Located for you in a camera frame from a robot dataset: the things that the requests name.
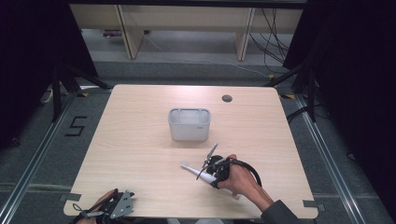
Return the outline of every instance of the gray carpet floor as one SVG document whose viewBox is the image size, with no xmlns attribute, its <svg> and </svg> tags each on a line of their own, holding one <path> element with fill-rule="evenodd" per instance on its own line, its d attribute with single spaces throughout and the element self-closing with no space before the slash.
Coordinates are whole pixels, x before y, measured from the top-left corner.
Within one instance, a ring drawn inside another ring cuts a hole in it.
<svg viewBox="0 0 396 224">
<path fill-rule="evenodd" d="M 261 86 L 269 81 L 267 77 L 269 74 L 278 77 L 280 76 L 278 73 L 287 71 L 281 67 L 270 67 L 272 70 L 270 71 L 265 66 L 235 67 L 201 63 L 95 63 L 95 66 L 100 78 L 110 85 L 138 83 Z M 293 78 L 279 84 L 278 92 L 291 93 L 292 80 Z M 81 85 L 91 85 L 80 78 L 78 82 Z M 87 97 L 74 99 L 11 223 L 68 223 L 72 220 L 64 214 L 64 203 L 59 199 L 69 192 L 74 183 L 109 95 L 107 91 L 98 90 L 91 91 Z M 285 116 L 298 109 L 293 99 L 280 99 L 280 101 Z M 0 151 L 0 204 L 6 201 L 13 185 L 18 182 L 38 148 L 50 126 L 52 111 L 51 103 L 38 107 L 20 136 L 21 145 Z M 87 117 L 79 119 L 77 124 L 85 128 L 80 136 L 67 136 L 76 131 L 70 129 L 75 116 Z M 347 147 L 342 137 L 338 135 L 325 107 L 316 108 L 316 118 L 321 134 L 367 223 L 393 223 L 359 165 L 347 158 Z M 303 220 L 303 223 L 351 223 L 303 117 L 296 117 L 290 123 L 290 129 L 314 198 L 318 204 L 325 207 L 324 211 L 319 212 L 316 220 Z M 146 220 L 147 223 L 162 221 Z M 195 221 L 180 220 L 182 224 Z"/>
</svg>

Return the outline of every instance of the plastic container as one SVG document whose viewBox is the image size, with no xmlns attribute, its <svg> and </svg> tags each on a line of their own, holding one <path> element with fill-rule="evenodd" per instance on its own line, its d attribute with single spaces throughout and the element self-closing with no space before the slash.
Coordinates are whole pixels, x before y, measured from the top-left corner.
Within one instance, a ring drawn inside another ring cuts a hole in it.
<svg viewBox="0 0 396 224">
<path fill-rule="evenodd" d="M 173 108 L 168 121 L 176 141 L 205 141 L 209 136 L 210 111 L 204 108 Z"/>
</svg>

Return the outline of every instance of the black cloth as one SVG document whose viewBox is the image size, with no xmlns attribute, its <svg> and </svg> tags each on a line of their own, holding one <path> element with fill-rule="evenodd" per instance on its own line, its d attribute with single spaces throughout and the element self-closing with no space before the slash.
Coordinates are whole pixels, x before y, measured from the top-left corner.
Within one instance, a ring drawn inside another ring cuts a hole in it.
<svg viewBox="0 0 396 224">
<path fill-rule="evenodd" d="M 265 224 L 301 224 L 297 216 L 280 200 L 262 213 L 262 220 Z"/>
</svg>

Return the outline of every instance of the human hand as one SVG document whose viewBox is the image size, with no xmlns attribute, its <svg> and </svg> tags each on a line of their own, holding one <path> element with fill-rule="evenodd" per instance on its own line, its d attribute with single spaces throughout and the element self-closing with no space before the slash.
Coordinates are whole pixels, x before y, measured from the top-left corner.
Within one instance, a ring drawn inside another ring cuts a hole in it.
<svg viewBox="0 0 396 224">
<path fill-rule="evenodd" d="M 228 158 L 236 160 L 236 155 L 232 154 Z M 264 212 L 274 201 L 268 193 L 260 187 L 249 169 L 238 164 L 230 165 L 230 176 L 227 180 L 218 183 L 220 189 L 229 189 L 233 196 L 242 194 L 255 203 Z"/>
<path fill-rule="evenodd" d="M 114 193 L 114 189 L 103 195 L 101 198 L 98 199 L 98 201 L 94 204 L 97 205 L 100 203 L 102 200 L 108 198 L 110 195 Z M 93 212 L 98 212 L 101 206 L 98 206 L 97 208 L 93 209 Z M 91 218 L 82 218 L 80 221 L 77 222 L 77 224 L 96 224 L 96 218 L 91 217 Z"/>
</svg>

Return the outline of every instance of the light wood surface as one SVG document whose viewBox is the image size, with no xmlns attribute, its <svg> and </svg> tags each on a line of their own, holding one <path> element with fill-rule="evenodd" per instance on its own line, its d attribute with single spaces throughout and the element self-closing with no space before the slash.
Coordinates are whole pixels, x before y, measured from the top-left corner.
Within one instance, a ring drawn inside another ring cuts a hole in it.
<svg viewBox="0 0 396 224">
<path fill-rule="evenodd" d="M 222 101 L 231 95 L 230 103 Z M 202 107 L 211 112 L 209 138 L 177 142 L 167 120 L 174 107 Z M 215 154 L 232 153 L 252 165 L 274 200 L 281 199 L 300 218 L 315 218 L 316 208 L 303 166 L 276 90 L 258 87 L 118 85 L 107 102 L 72 193 L 90 208 L 110 189 L 129 189 L 132 217 L 259 218 L 245 197 L 239 201 L 182 169 L 187 161 L 199 169 Z M 65 204 L 69 216 L 78 214 Z"/>
</svg>

